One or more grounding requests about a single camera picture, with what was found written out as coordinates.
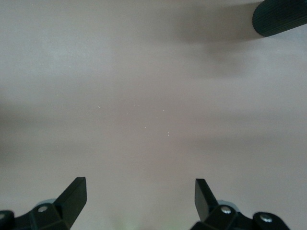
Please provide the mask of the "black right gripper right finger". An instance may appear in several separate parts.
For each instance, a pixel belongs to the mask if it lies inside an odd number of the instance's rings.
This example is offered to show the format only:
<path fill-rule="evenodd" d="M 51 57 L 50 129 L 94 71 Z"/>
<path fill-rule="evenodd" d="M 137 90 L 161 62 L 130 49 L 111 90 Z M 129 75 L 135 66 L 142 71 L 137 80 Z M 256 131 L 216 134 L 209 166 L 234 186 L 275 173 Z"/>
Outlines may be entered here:
<path fill-rule="evenodd" d="M 237 207 L 225 201 L 217 201 L 205 179 L 195 180 L 194 203 L 200 221 L 192 230 L 288 230 L 289 227 L 277 215 L 256 212 L 252 218 L 244 216 Z"/>

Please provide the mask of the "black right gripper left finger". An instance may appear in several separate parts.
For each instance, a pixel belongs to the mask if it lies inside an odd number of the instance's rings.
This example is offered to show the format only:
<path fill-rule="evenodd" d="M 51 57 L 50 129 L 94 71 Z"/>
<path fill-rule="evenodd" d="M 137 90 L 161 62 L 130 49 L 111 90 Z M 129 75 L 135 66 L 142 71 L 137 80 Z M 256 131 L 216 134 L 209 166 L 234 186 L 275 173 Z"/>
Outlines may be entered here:
<path fill-rule="evenodd" d="M 87 202 L 86 178 L 77 177 L 58 198 L 41 202 L 24 215 L 0 212 L 2 230 L 69 230 Z"/>

